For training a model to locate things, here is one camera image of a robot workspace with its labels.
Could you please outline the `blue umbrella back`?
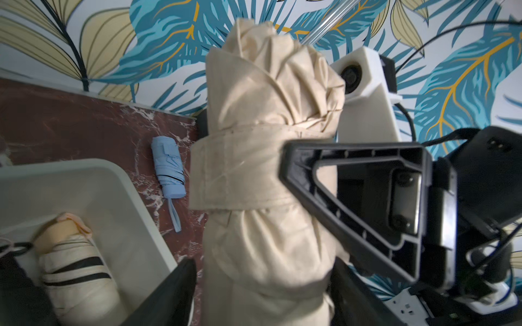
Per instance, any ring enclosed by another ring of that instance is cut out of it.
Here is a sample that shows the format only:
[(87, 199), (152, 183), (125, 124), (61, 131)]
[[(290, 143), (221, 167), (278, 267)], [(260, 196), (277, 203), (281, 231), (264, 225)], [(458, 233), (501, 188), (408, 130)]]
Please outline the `blue umbrella back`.
[(173, 138), (158, 136), (151, 144), (156, 176), (162, 187), (174, 231), (181, 232), (182, 224), (173, 200), (186, 196), (185, 175), (179, 147)]

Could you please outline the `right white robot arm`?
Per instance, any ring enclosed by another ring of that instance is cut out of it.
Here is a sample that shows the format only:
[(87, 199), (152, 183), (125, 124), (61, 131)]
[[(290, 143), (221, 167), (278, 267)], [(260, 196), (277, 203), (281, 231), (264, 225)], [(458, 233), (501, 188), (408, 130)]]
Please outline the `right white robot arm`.
[(279, 177), (352, 259), (333, 325), (521, 323), (521, 135), (462, 128), (425, 143), (290, 141)]

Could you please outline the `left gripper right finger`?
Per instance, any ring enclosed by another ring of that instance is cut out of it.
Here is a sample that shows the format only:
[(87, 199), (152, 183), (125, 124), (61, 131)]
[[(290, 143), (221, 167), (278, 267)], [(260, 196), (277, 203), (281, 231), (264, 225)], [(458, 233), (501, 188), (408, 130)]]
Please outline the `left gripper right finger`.
[(335, 260), (328, 294), (334, 303), (332, 326), (404, 324), (341, 259)]

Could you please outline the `beige plastic storage box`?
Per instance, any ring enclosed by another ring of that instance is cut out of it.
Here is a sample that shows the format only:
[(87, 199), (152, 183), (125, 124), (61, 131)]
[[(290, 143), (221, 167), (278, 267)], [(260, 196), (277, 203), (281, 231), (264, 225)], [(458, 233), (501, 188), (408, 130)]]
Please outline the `beige plastic storage box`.
[[(92, 230), (129, 316), (177, 266), (117, 165), (90, 159), (1, 169), (1, 247), (33, 244), (38, 231), (63, 213), (78, 216)], [(44, 290), (34, 245), (16, 260)]]

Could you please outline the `right aluminium corner post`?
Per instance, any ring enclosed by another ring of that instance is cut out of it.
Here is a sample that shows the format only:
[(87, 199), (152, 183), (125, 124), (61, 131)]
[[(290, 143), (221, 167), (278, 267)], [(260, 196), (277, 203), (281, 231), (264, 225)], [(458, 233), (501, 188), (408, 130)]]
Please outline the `right aluminium corner post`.
[(334, 1), (334, 7), (312, 30), (300, 41), (301, 44), (313, 46), (323, 38), (346, 14), (359, 4), (358, 0)]

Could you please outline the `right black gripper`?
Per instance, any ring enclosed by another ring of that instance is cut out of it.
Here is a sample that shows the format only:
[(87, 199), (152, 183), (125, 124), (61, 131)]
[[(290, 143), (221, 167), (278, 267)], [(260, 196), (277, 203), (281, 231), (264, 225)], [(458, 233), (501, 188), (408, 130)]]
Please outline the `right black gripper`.
[[(521, 218), (521, 134), (497, 126), (461, 128), (425, 147), (461, 141), (446, 155), (457, 177), (454, 293), (491, 293), (511, 267)], [(279, 177), (369, 273), (414, 283), (432, 183), (432, 157), (418, 143), (289, 141)]]

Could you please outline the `black umbrella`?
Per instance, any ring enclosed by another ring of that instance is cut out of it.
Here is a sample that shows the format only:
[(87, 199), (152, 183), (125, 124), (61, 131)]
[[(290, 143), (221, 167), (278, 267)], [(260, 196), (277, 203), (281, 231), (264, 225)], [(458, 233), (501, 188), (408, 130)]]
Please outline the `black umbrella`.
[(1, 324), (58, 325), (46, 292), (35, 285), (17, 257), (33, 248), (31, 243), (1, 247)]

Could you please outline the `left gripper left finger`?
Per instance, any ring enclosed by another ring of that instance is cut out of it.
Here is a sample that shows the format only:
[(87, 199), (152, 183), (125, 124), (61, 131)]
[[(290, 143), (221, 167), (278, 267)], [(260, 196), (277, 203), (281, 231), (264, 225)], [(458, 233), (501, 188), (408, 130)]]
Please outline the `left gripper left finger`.
[(189, 325), (196, 285), (196, 262), (186, 258), (124, 321), (123, 325)]

